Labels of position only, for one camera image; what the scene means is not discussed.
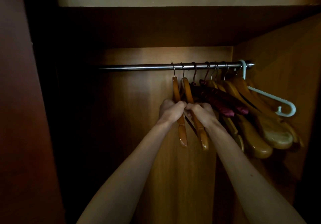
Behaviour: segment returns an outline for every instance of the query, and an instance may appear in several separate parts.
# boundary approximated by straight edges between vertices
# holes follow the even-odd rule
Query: hand
[[[211,105],[208,103],[188,103],[185,109],[193,111],[197,119],[206,128],[209,128],[213,124],[220,125],[219,121],[216,119]]]
[[[168,122],[173,124],[184,112],[186,102],[179,101],[176,104],[169,99],[165,99],[159,107],[159,119],[157,123]]]

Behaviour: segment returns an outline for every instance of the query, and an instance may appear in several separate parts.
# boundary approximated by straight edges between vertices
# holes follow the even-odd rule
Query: white hanger hook
[[[240,62],[242,63],[242,65],[243,65],[243,79],[245,80],[245,78],[246,78],[246,62],[245,62],[244,60],[239,60],[239,61],[240,61]],[[261,94],[261,95],[264,95],[264,96],[269,97],[269,98],[271,98],[271,99],[274,99],[274,100],[276,100],[276,101],[279,101],[279,102],[282,102],[282,103],[284,103],[284,104],[287,104],[288,106],[291,107],[291,112],[286,114],[286,113],[281,112],[281,107],[279,106],[278,111],[275,112],[275,113],[278,114],[279,116],[282,116],[282,117],[291,117],[291,116],[293,116],[293,115],[295,114],[295,112],[296,112],[296,110],[297,110],[297,109],[295,108],[295,105],[294,105],[292,102],[290,102],[290,101],[284,100],[284,99],[282,99],[282,98],[280,98],[280,97],[271,95],[271,94],[269,94],[269,93],[267,93],[267,92],[264,92],[264,91],[262,91],[262,90],[258,90],[258,89],[256,89],[256,88],[253,88],[253,87],[250,87],[250,86],[248,86],[248,89],[253,90],[253,91],[255,91],[255,92],[257,92],[257,93],[259,93],[259,94]]]

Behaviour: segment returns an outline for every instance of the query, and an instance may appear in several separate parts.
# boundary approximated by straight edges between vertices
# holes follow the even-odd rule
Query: forearm
[[[219,124],[206,128],[250,223],[305,223]]]
[[[171,123],[159,121],[108,178],[77,224],[129,223]]]

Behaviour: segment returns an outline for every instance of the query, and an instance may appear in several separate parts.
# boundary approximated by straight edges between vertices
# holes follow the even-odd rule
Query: closet
[[[172,98],[173,69],[98,67],[238,62],[255,87],[293,102],[285,118],[297,152],[250,161],[291,203],[301,181],[321,75],[321,0],[25,0],[66,223],[76,223],[104,181]],[[235,75],[229,69],[227,79]],[[182,69],[175,71],[178,80]],[[206,67],[198,69],[196,81]],[[192,81],[194,70],[185,69]],[[260,97],[273,110],[280,104]],[[282,111],[288,113],[287,106]],[[222,163],[186,124],[166,136],[132,223],[248,223]]]

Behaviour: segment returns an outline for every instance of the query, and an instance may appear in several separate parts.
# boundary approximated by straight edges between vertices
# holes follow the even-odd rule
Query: person's left arm
[[[94,195],[77,224],[130,223],[159,147],[185,107],[182,101],[163,101],[156,125]]]

